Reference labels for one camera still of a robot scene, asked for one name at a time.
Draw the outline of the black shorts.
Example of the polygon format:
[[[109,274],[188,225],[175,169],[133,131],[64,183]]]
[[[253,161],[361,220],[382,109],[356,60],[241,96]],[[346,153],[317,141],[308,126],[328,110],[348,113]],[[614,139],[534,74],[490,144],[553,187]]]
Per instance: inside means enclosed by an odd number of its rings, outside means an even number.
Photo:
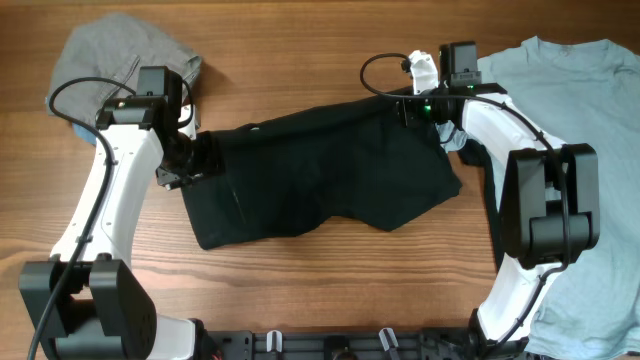
[[[332,216],[393,231],[461,189],[434,125],[405,125],[381,97],[205,137],[215,173],[182,190],[204,250],[299,236]]]

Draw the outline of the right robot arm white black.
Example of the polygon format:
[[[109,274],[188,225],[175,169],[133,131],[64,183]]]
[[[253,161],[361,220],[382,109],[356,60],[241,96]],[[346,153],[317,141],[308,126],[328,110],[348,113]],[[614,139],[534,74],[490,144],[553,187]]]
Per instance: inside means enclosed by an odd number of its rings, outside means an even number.
[[[402,110],[452,123],[504,168],[498,274],[471,328],[476,357],[513,356],[523,351],[551,284],[599,239],[596,152],[545,132],[502,86],[483,82],[473,42],[444,45],[437,59],[416,50],[401,67],[412,81],[398,103]]]

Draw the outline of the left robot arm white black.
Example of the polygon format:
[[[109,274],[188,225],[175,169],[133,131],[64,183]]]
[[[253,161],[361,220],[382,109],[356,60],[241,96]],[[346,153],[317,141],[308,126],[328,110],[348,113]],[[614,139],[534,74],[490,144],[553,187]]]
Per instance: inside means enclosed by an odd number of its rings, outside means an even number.
[[[50,359],[219,359],[197,319],[160,315],[131,269],[133,237],[152,179],[168,189],[222,170],[214,140],[182,116],[187,82],[143,67],[135,87],[89,126],[96,150],[74,215],[45,261],[24,265],[19,290],[34,326],[28,353]]]

